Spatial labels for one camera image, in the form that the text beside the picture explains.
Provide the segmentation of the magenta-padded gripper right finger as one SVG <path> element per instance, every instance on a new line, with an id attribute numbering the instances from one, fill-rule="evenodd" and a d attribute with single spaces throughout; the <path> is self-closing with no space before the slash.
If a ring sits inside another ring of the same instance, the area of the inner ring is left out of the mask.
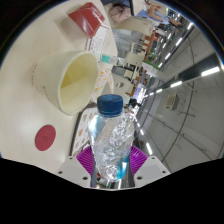
<path id="1" fill-rule="evenodd" d="M 135 188 L 170 175 L 169 170 L 156 156 L 147 156 L 135 146 L 131 147 L 129 164 Z"/>

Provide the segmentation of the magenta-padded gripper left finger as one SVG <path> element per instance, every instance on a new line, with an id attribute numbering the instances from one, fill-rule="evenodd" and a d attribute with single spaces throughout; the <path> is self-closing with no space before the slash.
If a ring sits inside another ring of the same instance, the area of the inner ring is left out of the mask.
<path id="1" fill-rule="evenodd" d="M 95 187 L 97 175 L 91 147 L 88 146 L 76 157 L 67 157 L 55 174 L 84 188 Z"/>

